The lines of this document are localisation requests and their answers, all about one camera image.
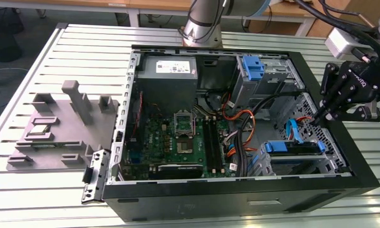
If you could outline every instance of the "floor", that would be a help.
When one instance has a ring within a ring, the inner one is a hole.
[[[119,22],[123,26],[129,26],[128,15],[115,15],[113,13],[103,12],[48,10],[47,18],[40,19],[33,9],[21,9],[20,18],[25,30],[21,33],[16,34],[15,37],[19,46],[23,49],[23,57],[11,63],[0,63],[0,69],[8,67],[29,69],[59,22],[67,22],[71,24],[116,26],[119,19]],[[153,22],[151,22],[145,15],[141,15],[141,26],[149,28],[161,27],[167,29],[177,29],[185,25],[187,17],[173,16],[171,18],[171,16],[153,15],[152,20]],[[242,20],[223,19],[223,30],[243,32],[240,22]],[[25,71],[23,70],[0,71],[0,114],[24,79],[24,76]]]

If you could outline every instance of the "table leg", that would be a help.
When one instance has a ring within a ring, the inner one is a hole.
[[[315,23],[315,18],[306,18],[304,22],[302,23],[298,32],[296,32],[296,36],[298,37],[306,37],[308,34],[308,31]]]
[[[131,27],[140,27],[140,11],[139,9],[128,9]]]

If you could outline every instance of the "power supply label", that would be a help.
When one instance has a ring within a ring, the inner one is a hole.
[[[191,73],[191,62],[189,61],[157,61],[156,72],[157,73],[176,73],[189,74]]]

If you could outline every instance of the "side panel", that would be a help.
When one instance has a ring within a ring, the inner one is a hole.
[[[128,221],[256,216],[312,211],[348,194],[327,190],[107,199]]]

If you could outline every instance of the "slotted aluminum table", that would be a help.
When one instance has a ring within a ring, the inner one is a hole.
[[[302,52],[320,80],[327,62],[339,62],[324,39],[223,33],[225,48]],[[172,29],[68,25],[57,28],[0,117],[0,227],[95,227],[124,224],[107,204],[83,206],[83,171],[9,172],[8,156],[33,112],[35,93],[61,93],[64,80],[79,80],[91,99],[111,95],[121,103],[132,44],[181,44]],[[380,123],[347,122],[352,138],[380,180]],[[153,221],[141,227],[379,227],[380,188],[344,198],[310,213]]]

